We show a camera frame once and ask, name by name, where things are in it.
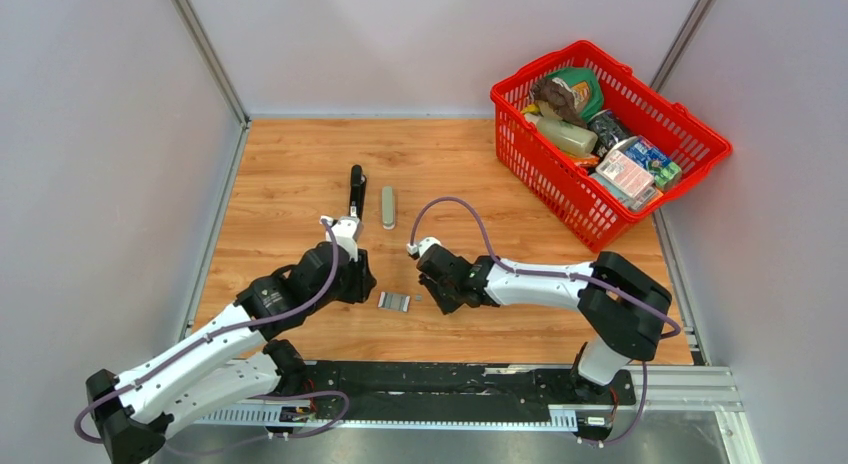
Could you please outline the grey white stapler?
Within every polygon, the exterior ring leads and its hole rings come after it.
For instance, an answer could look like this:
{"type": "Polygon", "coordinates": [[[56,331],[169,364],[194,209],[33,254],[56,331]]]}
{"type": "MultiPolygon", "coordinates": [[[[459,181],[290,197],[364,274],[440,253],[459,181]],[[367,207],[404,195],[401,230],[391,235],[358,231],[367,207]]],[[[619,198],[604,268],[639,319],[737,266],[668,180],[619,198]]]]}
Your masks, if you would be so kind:
{"type": "Polygon", "coordinates": [[[384,229],[392,230],[396,227],[397,210],[396,196],[392,186],[384,186],[381,190],[381,224],[384,229]]]}

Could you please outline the black stapler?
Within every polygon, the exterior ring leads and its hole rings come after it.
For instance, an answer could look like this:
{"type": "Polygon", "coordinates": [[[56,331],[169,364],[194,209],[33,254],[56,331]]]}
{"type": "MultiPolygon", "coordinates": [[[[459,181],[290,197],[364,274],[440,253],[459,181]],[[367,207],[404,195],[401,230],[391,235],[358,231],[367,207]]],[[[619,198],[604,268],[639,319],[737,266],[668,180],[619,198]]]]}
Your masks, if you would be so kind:
{"type": "Polygon", "coordinates": [[[363,215],[364,201],[367,187],[367,176],[361,165],[355,164],[351,167],[350,193],[349,193],[349,216],[361,219],[363,215]]]}

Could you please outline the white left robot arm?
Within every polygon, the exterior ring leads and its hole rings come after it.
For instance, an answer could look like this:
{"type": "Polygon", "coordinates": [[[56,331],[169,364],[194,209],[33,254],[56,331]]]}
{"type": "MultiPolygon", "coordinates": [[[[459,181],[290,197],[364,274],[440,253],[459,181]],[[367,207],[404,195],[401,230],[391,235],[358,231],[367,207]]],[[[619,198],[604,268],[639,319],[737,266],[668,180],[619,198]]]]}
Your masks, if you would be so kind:
{"type": "Polygon", "coordinates": [[[331,302],[364,303],[376,285],[368,253],[321,242],[259,277],[190,337],[133,369],[86,380],[74,431],[113,463],[142,463],[198,418],[248,398],[313,400],[303,358],[281,333],[331,302]]]}

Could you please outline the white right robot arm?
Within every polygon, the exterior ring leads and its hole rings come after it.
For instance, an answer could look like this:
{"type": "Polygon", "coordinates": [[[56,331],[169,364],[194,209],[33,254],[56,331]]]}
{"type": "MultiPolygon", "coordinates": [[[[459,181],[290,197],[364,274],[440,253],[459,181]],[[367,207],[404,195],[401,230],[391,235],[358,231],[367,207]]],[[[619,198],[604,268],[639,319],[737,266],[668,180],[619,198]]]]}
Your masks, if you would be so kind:
{"type": "Polygon", "coordinates": [[[575,358],[573,394],[592,403],[618,371],[653,360],[661,340],[679,332],[668,316],[671,293],[622,255],[603,251],[590,262],[556,266],[483,255],[470,262],[434,238],[410,244],[419,281],[443,314],[463,306],[537,305],[577,312],[596,333],[575,358]]]}

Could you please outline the red plastic basket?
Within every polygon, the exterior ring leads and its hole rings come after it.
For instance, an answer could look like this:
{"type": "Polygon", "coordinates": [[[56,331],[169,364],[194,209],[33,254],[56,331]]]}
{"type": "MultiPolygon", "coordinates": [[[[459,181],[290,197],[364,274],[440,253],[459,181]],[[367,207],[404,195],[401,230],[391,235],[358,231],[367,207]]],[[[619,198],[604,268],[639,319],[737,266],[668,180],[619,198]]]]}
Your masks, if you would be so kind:
{"type": "Polygon", "coordinates": [[[632,69],[588,40],[575,41],[518,69],[493,85],[495,153],[589,250],[598,252],[647,219],[661,206],[684,196],[733,151],[731,143],[685,106],[672,103],[637,78],[632,69]],[[634,213],[591,179],[527,122],[522,109],[531,87],[566,67],[591,69],[607,108],[638,135],[659,147],[683,171],[670,191],[634,213]]]}

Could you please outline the pale plastic bottle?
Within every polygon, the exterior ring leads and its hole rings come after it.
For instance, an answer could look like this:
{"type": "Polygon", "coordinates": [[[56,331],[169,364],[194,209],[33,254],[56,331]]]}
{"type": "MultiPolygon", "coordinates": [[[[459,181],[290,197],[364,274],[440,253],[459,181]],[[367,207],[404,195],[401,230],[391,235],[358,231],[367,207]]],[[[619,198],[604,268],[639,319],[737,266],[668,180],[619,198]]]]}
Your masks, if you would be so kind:
{"type": "Polygon", "coordinates": [[[523,117],[560,151],[578,158],[586,158],[592,154],[597,142],[597,135],[594,132],[563,120],[533,113],[524,114],[523,117]]]}

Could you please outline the pink packaged item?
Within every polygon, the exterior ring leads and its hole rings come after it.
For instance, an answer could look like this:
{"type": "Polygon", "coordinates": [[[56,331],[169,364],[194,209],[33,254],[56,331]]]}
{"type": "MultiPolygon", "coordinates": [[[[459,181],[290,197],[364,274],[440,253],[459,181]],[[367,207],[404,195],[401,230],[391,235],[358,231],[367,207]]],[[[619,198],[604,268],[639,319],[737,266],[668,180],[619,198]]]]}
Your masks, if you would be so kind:
{"type": "Polygon", "coordinates": [[[594,176],[611,185],[631,207],[641,207],[658,196],[654,176],[618,150],[608,153],[594,176]]]}

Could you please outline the dark foil packet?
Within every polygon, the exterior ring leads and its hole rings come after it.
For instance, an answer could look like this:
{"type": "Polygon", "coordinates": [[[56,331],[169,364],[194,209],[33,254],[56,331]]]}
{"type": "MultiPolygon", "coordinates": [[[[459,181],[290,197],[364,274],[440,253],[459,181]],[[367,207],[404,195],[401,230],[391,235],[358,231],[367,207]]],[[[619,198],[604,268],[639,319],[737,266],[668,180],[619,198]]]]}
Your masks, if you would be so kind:
{"type": "Polygon", "coordinates": [[[587,121],[589,130],[597,135],[595,152],[609,150],[633,136],[632,131],[610,109],[603,109],[587,121]]]}

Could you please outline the green brown snack bag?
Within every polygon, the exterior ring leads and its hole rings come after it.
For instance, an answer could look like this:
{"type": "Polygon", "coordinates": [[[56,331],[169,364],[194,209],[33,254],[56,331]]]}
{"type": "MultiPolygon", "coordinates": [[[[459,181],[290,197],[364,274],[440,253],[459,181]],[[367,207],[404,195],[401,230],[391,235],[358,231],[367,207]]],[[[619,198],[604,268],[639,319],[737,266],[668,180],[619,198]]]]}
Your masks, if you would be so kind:
{"type": "Polygon", "coordinates": [[[530,90],[545,118],[586,128],[604,108],[604,95],[595,73],[585,67],[566,67],[538,80],[530,90]]]}

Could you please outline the blue green packaged item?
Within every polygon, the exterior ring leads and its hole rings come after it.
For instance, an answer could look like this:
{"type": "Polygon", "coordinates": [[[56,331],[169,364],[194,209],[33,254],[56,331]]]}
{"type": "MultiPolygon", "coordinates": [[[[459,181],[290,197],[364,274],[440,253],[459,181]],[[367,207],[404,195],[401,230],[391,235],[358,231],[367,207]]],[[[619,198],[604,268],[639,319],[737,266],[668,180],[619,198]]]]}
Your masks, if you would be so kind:
{"type": "Polygon", "coordinates": [[[680,166],[642,136],[630,139],[630,143],[622,147],[622,152],[653,176],[654,184],[660,191],[671,190],[683,177],[680,166]]]}

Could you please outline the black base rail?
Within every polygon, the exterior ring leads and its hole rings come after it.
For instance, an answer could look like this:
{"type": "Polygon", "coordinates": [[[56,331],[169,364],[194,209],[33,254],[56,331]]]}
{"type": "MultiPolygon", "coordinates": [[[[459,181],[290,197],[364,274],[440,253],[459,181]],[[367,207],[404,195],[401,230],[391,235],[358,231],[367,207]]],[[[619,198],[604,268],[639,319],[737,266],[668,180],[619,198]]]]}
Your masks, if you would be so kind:
{"type": "Polygon", "coordinates": [[[283,377],[278,396],[321,392],[314,410],[329,419],[350,405],[346,421],[537,423],[552,405],[634,405],[629,372],[608,390],[580,384],[567,367],[512,370],[505,365],[318,361],[283,377]]]}

